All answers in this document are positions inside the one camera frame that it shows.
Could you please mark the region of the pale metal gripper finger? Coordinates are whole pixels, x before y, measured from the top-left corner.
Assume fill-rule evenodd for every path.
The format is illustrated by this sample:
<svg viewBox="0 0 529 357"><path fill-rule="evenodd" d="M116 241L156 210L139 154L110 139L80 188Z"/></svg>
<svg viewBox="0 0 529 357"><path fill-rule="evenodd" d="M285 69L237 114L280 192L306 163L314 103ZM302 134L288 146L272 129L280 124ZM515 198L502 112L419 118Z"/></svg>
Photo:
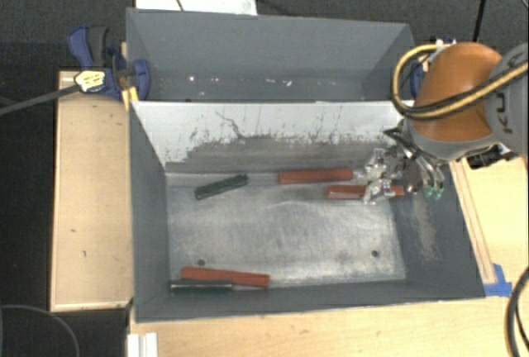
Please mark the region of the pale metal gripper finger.
<svg viewBox="0 0 529 357"><path fill-rule="evenodd" d="M392 152L385 148L375 148L364 166L366 180L391 179Z"/></svg>
<svg viewBox="0 0 529 357"><path fill-rule="evenodd" d="M394 198L394 191L392 190L392 182L385 178L376 179L366 185L362 203L365 205L375 204L380 200L388 200Z"/></svg>

